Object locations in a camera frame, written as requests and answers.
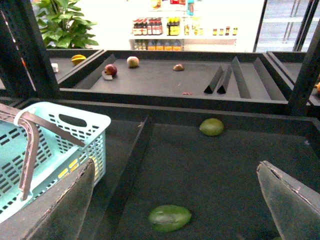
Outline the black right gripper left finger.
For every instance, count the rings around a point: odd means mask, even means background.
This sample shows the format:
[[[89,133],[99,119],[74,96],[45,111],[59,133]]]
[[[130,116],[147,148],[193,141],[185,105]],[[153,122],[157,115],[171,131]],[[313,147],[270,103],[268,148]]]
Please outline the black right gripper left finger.
[[[88,160],[34,202],[0,224],[2,240],[76,240],[80,234],[95,179]]]

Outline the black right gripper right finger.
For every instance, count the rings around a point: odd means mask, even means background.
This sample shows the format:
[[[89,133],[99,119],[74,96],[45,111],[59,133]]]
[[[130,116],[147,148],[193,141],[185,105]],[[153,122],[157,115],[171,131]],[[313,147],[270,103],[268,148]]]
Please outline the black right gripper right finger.
[[[268,161],[256,170],[260,189],[283,240],[320,238],[320,194]]]

